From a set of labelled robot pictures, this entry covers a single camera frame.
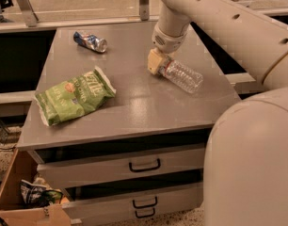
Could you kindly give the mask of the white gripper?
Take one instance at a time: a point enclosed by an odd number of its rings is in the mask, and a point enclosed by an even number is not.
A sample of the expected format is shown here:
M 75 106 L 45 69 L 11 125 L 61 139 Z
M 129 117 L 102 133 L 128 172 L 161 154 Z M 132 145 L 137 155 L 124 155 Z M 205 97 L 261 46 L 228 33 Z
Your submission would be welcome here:
M 148 55 L 148 70 L 156 75 L 168 60 L 168 55 L 177 51 L 184 42 L 185 35 L 172 37 L 161 31 L 159 24 L 152 32 L 152 43 L 157 47 L 150 50 Z

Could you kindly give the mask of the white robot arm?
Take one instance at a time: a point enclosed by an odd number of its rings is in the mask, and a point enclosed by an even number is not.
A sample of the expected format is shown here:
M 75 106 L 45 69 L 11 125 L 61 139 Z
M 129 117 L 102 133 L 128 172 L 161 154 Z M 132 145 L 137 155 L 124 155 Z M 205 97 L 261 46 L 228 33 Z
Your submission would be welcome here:
M 242 68 L 229 82 L 257 93 L 226 110 L 208 138 L 205 226 L 288 226 L 288 25 L 231 0 L 161 0 L 148 69 L 195 23 Z

